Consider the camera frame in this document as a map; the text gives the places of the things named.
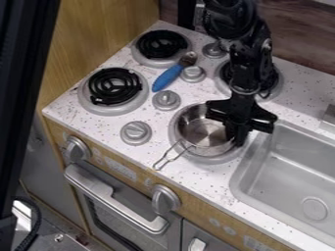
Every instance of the stainless steel pan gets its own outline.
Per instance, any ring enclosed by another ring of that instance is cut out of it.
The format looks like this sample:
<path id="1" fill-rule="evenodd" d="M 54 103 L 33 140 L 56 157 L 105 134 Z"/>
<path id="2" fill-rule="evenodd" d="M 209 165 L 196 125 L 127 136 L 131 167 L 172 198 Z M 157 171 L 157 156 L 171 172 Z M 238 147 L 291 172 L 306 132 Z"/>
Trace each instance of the stainless steel pan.
<path id="1" fill-rule="evenodd" d="M 196 104 L 180 110 L 169 125 L 173 133 L 172 146 L 164 156 L 154 164 L 155 170 L 162 169 L 169 162 L 175 161 L 186 152 L 204 158 L 215 158 L 225 154 L 234 147 L 233 139 L 226 138 L 222 123 L 206 119 L 205 104 Z M 175 157 L 168 154 L 174 149 L 182 149 Z"/>

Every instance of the sink basin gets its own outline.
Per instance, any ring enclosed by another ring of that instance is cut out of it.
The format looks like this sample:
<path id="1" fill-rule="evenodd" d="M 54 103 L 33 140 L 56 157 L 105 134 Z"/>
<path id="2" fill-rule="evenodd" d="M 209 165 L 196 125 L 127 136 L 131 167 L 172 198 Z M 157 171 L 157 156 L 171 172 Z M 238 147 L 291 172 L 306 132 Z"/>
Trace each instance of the sink basin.
<path id="1" fill-rule="evenodd" d="M 280 122 L 230 180 L 240 201 L 335 247 L 335 141 Z"/>

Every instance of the speckled countertop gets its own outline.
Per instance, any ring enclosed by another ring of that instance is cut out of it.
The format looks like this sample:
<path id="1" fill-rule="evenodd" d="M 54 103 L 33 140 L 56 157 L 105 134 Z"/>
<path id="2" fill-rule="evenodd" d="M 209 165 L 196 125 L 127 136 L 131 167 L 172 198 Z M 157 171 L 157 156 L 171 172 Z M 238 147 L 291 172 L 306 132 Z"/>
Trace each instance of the speckled countertop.
<path id="1" fill-rule="evenodd" d="M 199 53 L 198 65 L 203 67 L 208 77 L 200 83 L 187 83 L 177 80 L 168 89 L 182 97 L 181 107 L 225 98 L 215 87 L 212 80 L 216 67 L 224 60 L 205 58 L 202 47 L 212 42 L 210 37 L 164 22 L 157 22 L 151 29 L 170 29 L 182 32 L 193 43 L 193 49 Z M 127 67 L 143 74 L 149 84 L 164 70 L 146 68 L 136 63 L 129 48 L 121 49 L 99 68 Z M 334 104 L 335 76 L 321 73 L 284 60 L 275 58 L 276 67 L 284 76 L 281 94 L 261 106 L 276 114 L 281 120 L 303 126 L 313 131 L 320 130 L 319 123 L 328 104 Z M 143 169 L 151 168 L 169 149 L 168 123 L 174 115 L 172 112 L 161 112 L 152 105 L 153 93 L 140 108 L 118 117 L 101 117 L 86 112 L 78 103 L 76 87 L 78 83 L 56 101 L 43 110 L 44 116 L 75 130 L 97 144 L 110 149 Z M 152 139 L 142 146 L 129 146 L 120 139 L 120 129 L 128 122 L 143 121 L 153 130 Z M 270 217 L 234 198 L 229 190 L 229 180 L 236 170 L 241 158 L 220 165 L 196 164 L 180 158 L 164 169 L 156 172 L 157 176 L 173 182 L 181 189 L 201 198 L 226 214 L 270 235 L 284 244 L 301 250 L 330 251 L 334 248 Z M 209 216 L 209 221 L 217 224 Z"/>

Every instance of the wire handle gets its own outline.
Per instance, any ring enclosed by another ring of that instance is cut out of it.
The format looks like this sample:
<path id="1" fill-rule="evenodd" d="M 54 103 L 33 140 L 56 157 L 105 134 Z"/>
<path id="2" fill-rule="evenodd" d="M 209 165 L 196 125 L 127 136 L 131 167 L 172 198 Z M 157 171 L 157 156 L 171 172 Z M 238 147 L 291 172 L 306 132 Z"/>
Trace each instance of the wire handle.
<path id="1" fill-rule="evenodd" d="M 175 146 L 177 146 L 178 144 L 180 144 L 182 146 L 182 148 L 184 148 L 184 150 L 179 153 L 177 156 L 173 157 L 173 158 L 169 158 L 168 157 L 168 153 L 170 151 L 173 150 L 173 148 Z M 165 167 L 168 163 L 170 162 L 173 162 L 173 161 L 176 161 L 177 159 L 179 159 L 180 156 L 182 156 L 186 151 L 188 151 L 190 148 L 192 147 L 195 147 L 194 145 L 190 145 L 189 147 L 186 147 L 183 143 L 182 143 L 182 139 L 179 139 L 178 141 L 176 141 L 166 152 L 165 154 L 163 155 L 163 157 L 158 160 L 158 162 L 156 162 L 154 165 L 153 165 L 153 169 L 156 170 L 156 171 L 160 171 L 163 167 Z"/>

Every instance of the black coil burner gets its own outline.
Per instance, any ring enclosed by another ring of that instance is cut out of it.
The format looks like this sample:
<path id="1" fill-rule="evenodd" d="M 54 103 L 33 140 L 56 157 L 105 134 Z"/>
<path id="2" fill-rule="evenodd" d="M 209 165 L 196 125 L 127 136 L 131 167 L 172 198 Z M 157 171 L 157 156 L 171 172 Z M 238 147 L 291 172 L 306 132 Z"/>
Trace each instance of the black coil burner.
<path id="1" fill-rule="evenodd" d="M 230 62 L 226 62 L 219 71 L 219 77 L 225 82 L 225 84 L 229 84 L 233 77 L 233 72 L 230 68 Z M 273 75 L 267 80 L 261 83 L 261 89 L 259 95 L 261 98 L 265 99 L 271 95 L 272 90 L 277 85 L 279 81 L 279 75 L 276 70 L 273 71 Z"/>
<path id="2" fill-rule="evenodd" d="M 88 80 L 94 105 L 117 105 L 131 100 L 142 90 L 137 74 L 123 68 L 107 68 Z"/>
<path id="3" fill-rule="evenodd" d="M 169 30 L 150 31 L 142 35 L 136 43 L 137 49 L 147 59 L 169 58 L 187 46 L 184 37 Z"/>

